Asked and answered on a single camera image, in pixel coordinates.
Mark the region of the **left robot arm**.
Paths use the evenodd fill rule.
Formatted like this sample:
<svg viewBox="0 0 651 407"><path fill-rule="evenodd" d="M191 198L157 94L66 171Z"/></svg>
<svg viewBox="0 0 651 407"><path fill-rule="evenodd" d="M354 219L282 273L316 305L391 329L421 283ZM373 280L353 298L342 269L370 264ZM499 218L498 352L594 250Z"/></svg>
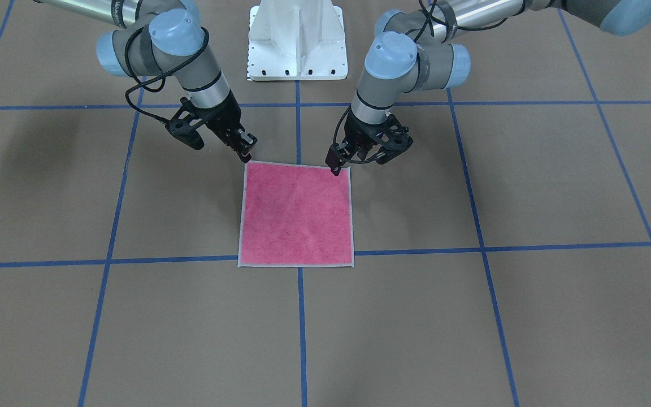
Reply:
<svg viewBox="0 0 651 407"><path fill-rule="evenodd" d="M354 97L338 122L325 164L338 176L347 164L385 164L413 144L391 109L401 95L462 85L472 59L454 43L460 33L493 30L527 11L558 8L601 31L626 36L651 23L651 1L432 1L419 10L378 18Z"/></svg>

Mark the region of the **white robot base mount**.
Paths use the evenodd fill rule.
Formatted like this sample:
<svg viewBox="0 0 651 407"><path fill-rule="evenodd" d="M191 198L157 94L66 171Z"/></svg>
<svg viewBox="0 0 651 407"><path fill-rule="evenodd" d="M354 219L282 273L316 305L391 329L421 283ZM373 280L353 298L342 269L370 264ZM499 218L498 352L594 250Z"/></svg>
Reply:
<svg viewBox="0 0 651 407"><path fill-rule="evenodd" d="M331 1L261 1L250 8L249 18L248 80L347 78L341 7Z"/></svg>

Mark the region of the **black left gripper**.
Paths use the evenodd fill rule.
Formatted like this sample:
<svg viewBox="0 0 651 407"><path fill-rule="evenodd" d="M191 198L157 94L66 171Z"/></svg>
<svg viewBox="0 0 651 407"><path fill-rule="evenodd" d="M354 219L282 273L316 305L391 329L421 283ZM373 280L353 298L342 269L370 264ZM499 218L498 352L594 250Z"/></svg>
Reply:
<svg viewBox="0 0 651 407"><path fill-rule="evenodd" d="M374 146L377 124L364 123L355 116L353 111L347 111L345 131L345 145L331 145L326 155L326 164L331 173L338 177L348 160L376 160L375 154L366 158Z"/></svg>

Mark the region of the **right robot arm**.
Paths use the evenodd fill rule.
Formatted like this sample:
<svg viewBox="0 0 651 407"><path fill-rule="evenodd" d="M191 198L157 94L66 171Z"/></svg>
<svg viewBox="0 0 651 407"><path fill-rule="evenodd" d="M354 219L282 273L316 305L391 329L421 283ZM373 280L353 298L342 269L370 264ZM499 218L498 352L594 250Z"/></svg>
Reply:
<svg viewBox="0 0 651 407"><path fill-rule="evenodd" d="M127 76L140 89L161 91L174 77L185 96L172 118L153 114L171 136L195 150L204 147L197 131L206 126L242 162L251 160L257 139L240 123L242 111L209 46L209 32L192 1L51 1L78 15L107 21L115 31L96 44L101 67L113 76Z"/></svg>

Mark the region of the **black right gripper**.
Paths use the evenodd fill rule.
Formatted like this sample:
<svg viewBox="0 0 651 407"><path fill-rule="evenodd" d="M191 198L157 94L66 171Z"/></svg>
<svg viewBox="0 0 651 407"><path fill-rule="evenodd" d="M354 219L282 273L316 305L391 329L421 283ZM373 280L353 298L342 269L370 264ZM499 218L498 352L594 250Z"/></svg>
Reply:
<svg viewBox="0 0 651 407"><path fill-rule="evenodd" d="M194 108L194 116L202 119L206 127L222 142L237 152L238 159L246 164L251 160L251 150L258 139L240 123L242 110L235 96L227 96L222 103L212 108Z"/></svg>

